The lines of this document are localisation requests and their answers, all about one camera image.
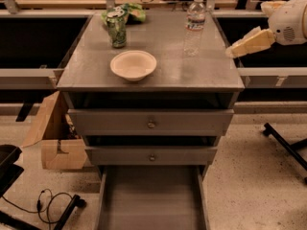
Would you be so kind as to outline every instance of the concrete floor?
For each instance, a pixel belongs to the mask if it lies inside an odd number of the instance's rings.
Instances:
[[[28,116],[25,122],[17,123],[14,115],[0,115],[0,144],[20,146],[34,117]],[[303,178],[307,172],[273,137],[262,134],[264,123],[270,123],[290,143],[307,136],[307,114],[236,114],[203,180],[211,230],[306,229],[307,186]],[[35,211],[44,189],[50,189],[53,195],[77,194],[87,205],[74,210],[63,229],[93,229],[100,190],[95,168],[43,170],[40,143],[22,149],[16,164],[25,171],[5,193],[6,199]],[[48,198],[48,192],[42,195],[43,204]],[[60,216],[69,200],[68,196],[60,195],[54,201],[52,219]],[[0,210],[40,229],[48,229],[48,224],[41,222],[37,214],[20,211],[3,198]]]

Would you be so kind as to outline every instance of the green can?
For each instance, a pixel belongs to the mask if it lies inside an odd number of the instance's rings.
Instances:
[[[111,45],[122,48],[126,45],[126,12],[116,7],[106,14],[106,24]]]

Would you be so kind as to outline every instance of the cardboard box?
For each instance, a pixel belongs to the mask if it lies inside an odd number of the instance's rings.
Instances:
[[[44,169],[81,169],[86,161],[83,139],[67,138],[70,132],[67,110],[68,106],[59,91],[44,98],[21,146],[27,148],[41,142]]]

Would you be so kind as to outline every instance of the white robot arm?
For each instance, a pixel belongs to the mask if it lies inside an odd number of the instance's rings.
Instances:
[[[262,11],[269,17],[269,28],[254,28],[226,49],[231,58],[267,50],[274,42],[281,45],[307,42],[307,0],[264,2]]]

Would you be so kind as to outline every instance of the plastic water bottle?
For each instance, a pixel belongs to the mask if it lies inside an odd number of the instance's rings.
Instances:
[[[184,53],[189,57],[199,53],[204,20],[203,0],[194,0],[188,9],[185,23]]]

